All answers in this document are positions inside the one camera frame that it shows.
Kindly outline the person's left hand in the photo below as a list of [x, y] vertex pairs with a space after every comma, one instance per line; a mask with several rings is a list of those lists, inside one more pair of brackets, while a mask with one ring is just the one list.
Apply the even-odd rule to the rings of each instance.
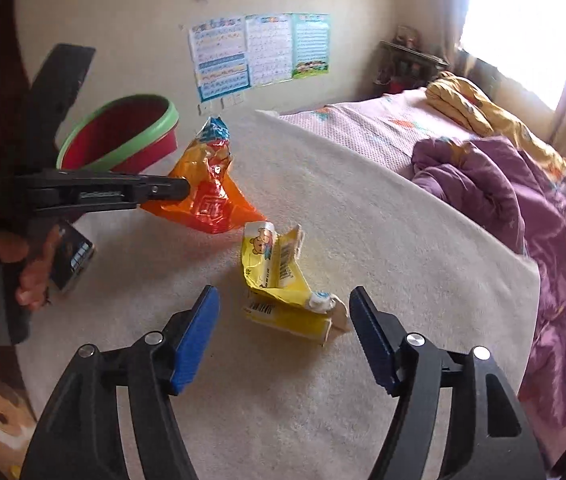
[[48, 303], [48, 283], [61, 238], [59, 226], [54, 226], [48, 232], [41, 248], [36, 251], [36, 255], [30, 258], [29, 243], [22, 236], [0, 232], [0, 261], [5, 264], [24, 265], [16, 282], [8, 286], [19, 307], [36, 311]]

